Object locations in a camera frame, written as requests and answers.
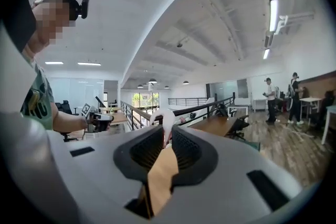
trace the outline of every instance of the office chair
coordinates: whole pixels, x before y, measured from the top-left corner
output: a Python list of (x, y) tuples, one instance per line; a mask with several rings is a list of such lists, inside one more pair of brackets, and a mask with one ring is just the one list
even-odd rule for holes
[(63, 112), (64, 113), (67, 113), (67, 114), (70, 114), (70, 115), (76, 115), (78, 116), (79, 114), (76, 113), (76, 114), (73, 114), (71, 109), (70, 109), (70, 105), (69, 105), (69, 101), (68, 100), (63, 100), (63, 104), (61, 104), (62, 108), (63, 108)]
[[(216, 115), (228, 117), (227, 109), (224, 104), (219, 104), (217, 107), (218, 109), (216, 111)], [(228, 131), (227, 136), (230, 138), (239, 138), (245, 141), (245, 139), (243, 138), (244, 133), (242, 132), (242, 130), (250, 125), (249, 123), (245, 122), (245, 119), (247, 117), (249, 117), (249, 115), (239, 117)]]
[[(63, 104), (55, 103), (55, 105), (56, 105), (58, 111), (61, 111), (61, 112), (67, 113), (67, 114), (71, 114), (71, 115), (79, 115), (79, 114), (72, 114), (70, 106), (69, 106), (69, 102), (67, 100), (64, 100)], [(60, 134), (64, 136), (64, 139), (63, 139), (64, 142), (78, 140), (77, 138), (71, 138), (68, 135), (68, 133), (60, 133)]]
[(321, 130), (322, 126), (325, 124), (325, 116), (327, 114), (327, 107), (333, 105), (335, 96), (333, 91), (326, 91), (324, 94), (324, 99), (321, 103), (320, 112), (313, 113), (309, 115), (309, 120), (315, 124), (315, 130)]

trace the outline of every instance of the fluorescent light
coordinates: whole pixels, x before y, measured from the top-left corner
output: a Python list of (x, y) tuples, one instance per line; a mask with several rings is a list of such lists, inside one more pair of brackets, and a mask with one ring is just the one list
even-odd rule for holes
[(271, 15), (269, 20), (269, 30), (274, 32), (277, 29), (277, 18), (278, 18), (278, 0), (270, 1)]
[(94, 63), (94, 62), (78, 62), (80, 66), (101, 66), (100, 63)]
[(46, 65), (63, 65), (63, 62), (45, 62)]
[(267, 58), (268, 54), (269, 54), (269, 49), (266, 49), (264, 52), (264, 60)]

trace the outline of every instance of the white table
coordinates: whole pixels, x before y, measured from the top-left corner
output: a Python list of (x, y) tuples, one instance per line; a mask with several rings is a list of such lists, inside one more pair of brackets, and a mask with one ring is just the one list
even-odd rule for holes
[(307, 118), (308, 118), (308, 113), (311, 114), (312, 109), (316, 109), (317, 112), (320, 110), (320, 101), (321, 98), (314, 98), (314, 97), (308, 97), (308, 98), (302, 98), (300, 99), (301, 101), (301, 111), (300, 111), (300, 119), (302, 119), (302, 108), (304, 107), (309, 107), (309, 112), (307, 110)]
[(230, 104), (227, 107), (227, 114), (229, 115), (229, 117), (231, 117), (231, 114), (230, 114), (231, 109), (245, 109), (245, 115), (248, 115), (248, 105), (244, 105), (244, 104)]
[(253, 110), (256, 112), (256, 101), (264, 101), (265, 102), (265, 111), (267, 111), (267, 99), (253, 99)]
[(322, 137), (322, 145), (325, 143), (325, 139), (327, 138), (327, 132), (329, 128), (329, 121), (330, 121), (330, 113), (336, 114), (336, 105), (331, 105), (327, 107), (327, 119), (326, 119), (326, 125), (324, 126), (324, 133)]

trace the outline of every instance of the wooden desk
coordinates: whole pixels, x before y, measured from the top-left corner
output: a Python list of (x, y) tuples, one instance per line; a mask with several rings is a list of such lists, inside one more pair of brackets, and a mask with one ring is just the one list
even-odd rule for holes
[(115, 113), (112, 115), (114, 117), (113, 121), (111, 122), (111, 125), (121, 124), (121, 123), (127, 123), (127, 118), (123, 113)]
[(199, 121), (189, 126), (189, 128), (201, 130), (219, 136), (225, 136), (236, 120), (236, 117), (221, 117), (218, 115), (213, 115), (206, 118), (205, 120)]

